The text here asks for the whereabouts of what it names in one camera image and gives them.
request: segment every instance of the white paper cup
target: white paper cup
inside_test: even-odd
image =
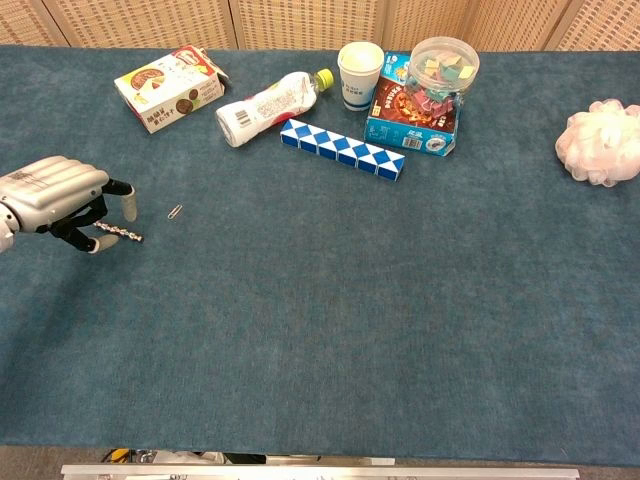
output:
[[[366,110],[380,77],[384,52],[371,42],[348,43],[338,53],[344,106],[349,110]]]

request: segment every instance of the wicker wall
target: wicker wall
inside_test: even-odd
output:
[[[0,44],[640,50],[640,0],[0,0]]]

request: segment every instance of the silver robotic hand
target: silver robotic hand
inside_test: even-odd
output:
[[[103,194],[119,195],[124,217],[136,219],[134,188],[78,160],[48,157],[0,177],[0,253],[17,232],[51,232],[88,253],[113,246],[115,235],[93,238],[78,230],[107,214]]]

